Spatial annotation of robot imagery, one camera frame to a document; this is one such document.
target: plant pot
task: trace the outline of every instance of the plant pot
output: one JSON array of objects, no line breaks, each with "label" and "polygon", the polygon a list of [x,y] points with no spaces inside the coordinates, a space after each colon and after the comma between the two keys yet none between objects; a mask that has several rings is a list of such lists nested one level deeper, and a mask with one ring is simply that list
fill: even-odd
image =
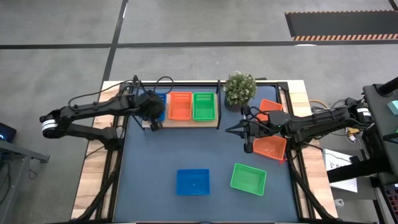
[{"label": "plant pot", "polygon": [[230,112],[241,112],[241,108],[249,103],[249,100],[247,100],[245,103],[230,103],[226,96],[227,95],[225,94],[224,105]]}]

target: black floor mat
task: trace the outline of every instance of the black floor mat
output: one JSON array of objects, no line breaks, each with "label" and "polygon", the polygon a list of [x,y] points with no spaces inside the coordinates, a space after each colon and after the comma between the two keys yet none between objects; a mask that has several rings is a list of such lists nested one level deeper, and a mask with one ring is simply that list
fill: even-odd
[{"label": "black floor mat", "polygon": [[398,38],[398,12],[287,12],[293,40],[383,40]]}]

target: yellow striped edge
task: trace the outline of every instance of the yellow striped edge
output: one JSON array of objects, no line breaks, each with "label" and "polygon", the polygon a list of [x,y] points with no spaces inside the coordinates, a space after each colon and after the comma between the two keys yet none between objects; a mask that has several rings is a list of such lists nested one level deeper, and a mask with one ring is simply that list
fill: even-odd
[{"label": "yellow striped edge", "polygon": [[396,40],[398,34],[359,34],[359,35],[304,35],[292,37],[293,41],[327,40]]},{"label": "yellow striped edge", "polygon": [[351,11],[308,11],[308,12],[285,12],[285,14],[294,13],[348,13],[348,12],[395,12],[394,10],[351,10]]}]

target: potted plant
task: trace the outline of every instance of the potted plant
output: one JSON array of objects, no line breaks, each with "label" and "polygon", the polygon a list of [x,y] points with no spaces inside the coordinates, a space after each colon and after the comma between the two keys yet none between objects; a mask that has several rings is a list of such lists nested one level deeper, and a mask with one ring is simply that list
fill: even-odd
[{"label": "potted plant", "polygon": [[257,92],[256,80],[249,73],[236,71],[229,75],[223,86],[225,92],[225,107],[232,112],[240,112],[247,105],[250,98],[254,98]]}]

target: wooden table frame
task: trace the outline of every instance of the wooden table frame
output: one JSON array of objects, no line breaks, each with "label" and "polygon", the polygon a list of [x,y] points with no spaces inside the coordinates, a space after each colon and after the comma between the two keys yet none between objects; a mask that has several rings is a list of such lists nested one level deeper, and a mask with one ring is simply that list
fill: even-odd
[{"label": "wooden table frame", "polygon": [[[175,81],[175,83],[209,83],[217,81]],[[310,104],[308,102],[308,96],[305,89],[303,80],[289,80],[289,81],[257,81],[258,83],[277,83],[283,82],[287,84],[288,91],[280,88],[279,98],[284,106],[284,111],[293,111],[296,116],[308,116],[311,115]],[[112,85],[118,84],[117,81],[107,81],[103,83],[102,90],[109,88]],[[154,82],[143,82],[143,84],[151,84]],[[116,95],[119,91],[119,86],[110,88],[107,91],[101,93],[99,101],[106,101]],[[287,100],[290,101],[291,108],[288,108]],[[105,115],[96,117],[93,123],[95,128],[105,128],[114,125],[117,120],[111,115]],[[319,145],[318,141],[311,142],[314,145]],[[101,147],[102,144],[99,141],[90,141],[86,153],[89,154]],[[79,186],[77,189],[77,194],[75,198],[75,203],[72,210],[71,218],[79,217],[85,209],[90,205],[90,203],[95,198],[96,194],[101,188],[101,183],[103,181],[103,174],[105,172],[104,167],[106,167],[107,156],[112,159],[108,161],[108,167],[110,167],[107,175],[112,171],[114,163],[116,160],[116,155],[118,152],[114,151],[112,153],[107,152],[104,149],[100,149],[95,152],[90,157],[85,159],[83,164],[83,169],[81,172],[81,177],[79,181]],[[302,150],[302,153],[298,155],[298,159],[294,160],[296,169],[307,176],[303,178],[309,184],[310,190],[316,196],[318,201],[323,205],[323,207],[328,211],[329,214],[337,217],[337,211],[335,208],[333,196],[331,194],[331,189],[328,181],[328,176],[326,173],[325,165],[323,163],[323,156],[319,149],[314,147],[307,147]],[[317,212],[314,212],[311,206],[308,206],[308,200],[305,198],[303,191],[297,185],[299,196],[299,204],[301,204],[300,213],[302,217],[310,218],[316,217],[320,218]],[[100,218],[107,217],[107,212],[113,212],[113,209],[109,211],[109,201],[111,195],[111,188],[107,191],[104,198],[104,206],[102,207],[103,216]]]}]

